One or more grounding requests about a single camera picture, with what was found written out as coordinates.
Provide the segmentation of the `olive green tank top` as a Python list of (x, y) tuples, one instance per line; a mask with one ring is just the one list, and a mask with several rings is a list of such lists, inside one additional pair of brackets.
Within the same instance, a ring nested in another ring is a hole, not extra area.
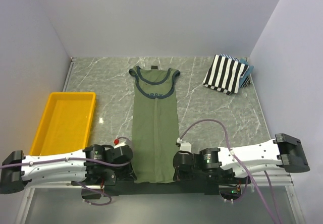
[(129, 70), (134, 78), (132, 167), (137, 183), (171, 183), (179, 137), (176, 80), (180, 71)]

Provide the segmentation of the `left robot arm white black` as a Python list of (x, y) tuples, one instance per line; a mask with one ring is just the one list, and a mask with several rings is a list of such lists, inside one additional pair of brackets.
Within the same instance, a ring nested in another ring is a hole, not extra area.
[(126, 143), (91, 145), (74, 152), (31, 156), (13, 151), (1, 165), (1, 194), (53, 182), (110, 185), (132, 175), (133, 151)]

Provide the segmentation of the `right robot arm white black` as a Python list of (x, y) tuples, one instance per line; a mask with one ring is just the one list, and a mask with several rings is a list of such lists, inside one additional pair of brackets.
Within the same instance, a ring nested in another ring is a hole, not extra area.
[(279, 133), (267, 142), (235, 147), (206, 148), (191, 153), (183, 142), (174, 155), (174, 181), (188, 181), (201, 171), (218, 183), (233, 183), (249, 174), (282, 168), (287, 173), (310, 170), (300, 139)]

